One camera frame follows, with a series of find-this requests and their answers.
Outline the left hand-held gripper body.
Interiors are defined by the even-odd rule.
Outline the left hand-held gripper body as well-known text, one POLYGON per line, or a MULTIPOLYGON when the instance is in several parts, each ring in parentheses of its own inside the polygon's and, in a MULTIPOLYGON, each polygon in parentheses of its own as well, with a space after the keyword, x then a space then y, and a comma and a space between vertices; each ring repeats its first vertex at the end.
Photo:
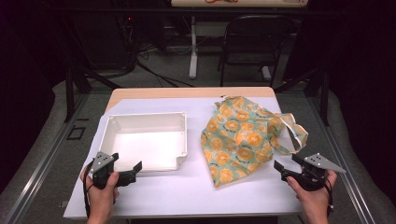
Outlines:
MULTIPOLYGON (((106 187, 107 180, 114 172, 114 164, 111 155, 99 151, 93 160, 91 173, 93 185, 98 189, 106 187)), ((126 187, 136 181, 136 173, 132 170, 119 172, 117 187, 126 187)))

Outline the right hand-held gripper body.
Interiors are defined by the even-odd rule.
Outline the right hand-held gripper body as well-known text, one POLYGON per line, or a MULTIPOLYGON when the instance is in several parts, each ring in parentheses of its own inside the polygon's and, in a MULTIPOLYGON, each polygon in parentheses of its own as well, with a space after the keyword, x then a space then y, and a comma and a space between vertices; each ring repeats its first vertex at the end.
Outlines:
POLYGON ((281 173, 281 179, 286 181, 288 176, 292 176, 307 191, 316 191, 325 187, 325 174, 327 170, 333 170, 342 174, 346 172, 345 169, 329 161, 319 153, 303 157, 302 159, 304 163, 303 165, 299 164, 302 168, 300 173, 284 168, 284 171, 281 173))

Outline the white plastic box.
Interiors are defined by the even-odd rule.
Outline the white plastic box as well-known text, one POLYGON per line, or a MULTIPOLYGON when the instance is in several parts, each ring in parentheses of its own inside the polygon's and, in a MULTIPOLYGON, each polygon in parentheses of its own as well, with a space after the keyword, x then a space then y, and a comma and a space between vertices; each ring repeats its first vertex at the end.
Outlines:
POLYGON ((187 115, 184 112, 110 115, 99 147, 119 154, 117 172, 132 170, 140 161, 142 172, 177 170, 186 159, 187 115))

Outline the orange print tote bag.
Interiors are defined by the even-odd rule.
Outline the orange print tote bag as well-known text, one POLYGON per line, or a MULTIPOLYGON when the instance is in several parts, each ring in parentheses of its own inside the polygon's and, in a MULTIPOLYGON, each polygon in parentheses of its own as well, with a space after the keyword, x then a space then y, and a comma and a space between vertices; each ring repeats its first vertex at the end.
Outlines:
POLYGON ((278 142, 286 131, 293 134, 298 148, 306 146, 308 132, 291 113, 274 113, 243 96, 228 96, 201 134, 201 147, 213 185, 218 188, 244 178, 273 158, 274 152, 295 154, 278 142))

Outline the person's right hand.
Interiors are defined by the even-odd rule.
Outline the person's right hand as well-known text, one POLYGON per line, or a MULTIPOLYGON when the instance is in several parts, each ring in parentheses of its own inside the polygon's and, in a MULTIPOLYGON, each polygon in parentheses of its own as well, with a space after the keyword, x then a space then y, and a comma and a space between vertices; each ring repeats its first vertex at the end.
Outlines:
POLYGON ((305 217, 328 217, 329 193, 325 188, 306 191, 292 176, 287 177, 287 182, 295 191, 296 198, 303 207, 305 217))

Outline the person's left hand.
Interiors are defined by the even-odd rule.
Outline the person's left hand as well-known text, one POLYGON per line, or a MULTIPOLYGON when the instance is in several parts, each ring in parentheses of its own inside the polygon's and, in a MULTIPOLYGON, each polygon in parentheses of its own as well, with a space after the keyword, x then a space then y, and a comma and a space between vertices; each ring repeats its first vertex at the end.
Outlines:
POLYGON ((119 179, 119 173, 113 172, 107 180, 104 189, 98 189, 92 184, 92 179, 86 176, 85 167, 80 174, 80 180, 86 184, 88 189, 88 199, 90 202, 90 216, 94 217, 110 217, 112 218, 113 203, 120 196, 116 184, 119 179))

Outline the white table mat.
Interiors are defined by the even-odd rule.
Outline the white table mat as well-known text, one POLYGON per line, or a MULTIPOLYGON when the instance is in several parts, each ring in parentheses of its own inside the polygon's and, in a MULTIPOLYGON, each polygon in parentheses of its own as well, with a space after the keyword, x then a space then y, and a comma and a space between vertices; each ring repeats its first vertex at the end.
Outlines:
POLYGON ((251 175, 216 188, 201 148, 201 132, 215 111, 216 97, 123 99, 100 119, 89 156, 99 151, 110 115, 184 112, 187 115, 186 159, 177 170, 139 172, 120 188, 116 218, 285 216, 301 212, 290 186, 271 161, 251 175))

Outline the black metal stand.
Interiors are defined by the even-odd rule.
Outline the black metal stand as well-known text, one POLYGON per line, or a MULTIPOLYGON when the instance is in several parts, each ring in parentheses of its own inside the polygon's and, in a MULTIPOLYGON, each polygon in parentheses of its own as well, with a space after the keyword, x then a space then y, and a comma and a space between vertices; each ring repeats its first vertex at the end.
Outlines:
POLYGON ((318 91, 320 91, 319 101, 319 116, 323 123, 328 126, 328 102, 329 102, 329 83, 330 74, 327 66, 320 66, 309 70, 308 72, 294 78, 286 83, 275 88, 275 93, 286 91, 303 80, 308 80, 307 85, 304 88, 304 95, 306 97, 315 97, 318 91))
POLYGON ((88 81, 89 77, 101 82, 102 84, 105 84, 112 90, 118 89, 120 87, 105 77, 100 76, 91 69, 76 63, 71 63, 65 76, 67 106, 66 117, 64 120, 65 122, 68 122, 75 113, 74 87, 77 87, 78 90, 84 94, 88 94, 92 91, 92 86, 88 81))

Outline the dark computer case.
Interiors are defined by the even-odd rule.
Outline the dark computer case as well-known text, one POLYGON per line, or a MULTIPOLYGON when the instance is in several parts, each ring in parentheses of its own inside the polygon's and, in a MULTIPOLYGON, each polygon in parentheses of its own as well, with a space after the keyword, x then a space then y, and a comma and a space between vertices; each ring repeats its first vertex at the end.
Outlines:
POLYGON ((93 69, 124 72, 134 69, 134 57, 115 15, 76 14, 72 19, 93 69))

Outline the black folding chair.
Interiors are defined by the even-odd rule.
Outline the black folding chair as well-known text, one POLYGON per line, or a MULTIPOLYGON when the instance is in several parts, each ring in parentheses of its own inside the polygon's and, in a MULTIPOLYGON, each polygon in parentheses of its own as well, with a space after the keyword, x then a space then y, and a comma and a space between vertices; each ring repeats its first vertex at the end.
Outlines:
POLYGON ((225 65, 265 66, 273 68, 270 87, 273 86, 284 41, 293 31, 294 23, 283 16, 245 15, 226 26, 218 70, 220 86, 225 78, 225 65))

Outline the white desk leg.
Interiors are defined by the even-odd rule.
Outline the white desk leg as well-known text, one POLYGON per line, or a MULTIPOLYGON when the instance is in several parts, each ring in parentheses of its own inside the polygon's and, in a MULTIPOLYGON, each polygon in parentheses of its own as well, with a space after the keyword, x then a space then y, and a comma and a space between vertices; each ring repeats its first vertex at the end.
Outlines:
POLYGON ((191 17, 191 63, 190 63, 190 79, 197 78, 197 62, 198 62, 198 54, 197 54, 197 40, 196 40, 196 21, 195 17, 191 17))

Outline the aluminium floor rail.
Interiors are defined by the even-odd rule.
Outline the aluminium floor rail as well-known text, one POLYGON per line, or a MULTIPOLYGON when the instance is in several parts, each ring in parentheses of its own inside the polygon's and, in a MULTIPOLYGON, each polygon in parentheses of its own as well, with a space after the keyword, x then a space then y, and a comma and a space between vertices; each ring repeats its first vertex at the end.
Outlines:
POLYGON ((74 113, 70 120, 65 122, 65 98, 61 95, 56 96, 54 106, 35 143, 6 189, 0 194, 0 224, 21 222, 88 98, 89 94, 77 96, 74 113))
POLYGON ((350 201, 354 205, 361 224, 376 224, 373 215, 368 208, 366 201, 363 199, 361 191, 347 165, 347 161, 345 160, 342 151, 340 150, 340 147, 338 146, 335 137, 332 134, 331 128, 325 125, 319 114, 319 104, 317 100, 313 97, 308 97, 307 102, 313 110, 314 116, 318 121, 320 129, 324 132, 327 141, 330 144, 332 157, 338 165, 342 166, 346 170, 346 173, 340 174, 340 177, 346 188, 346 192, 350 198, 350 201))

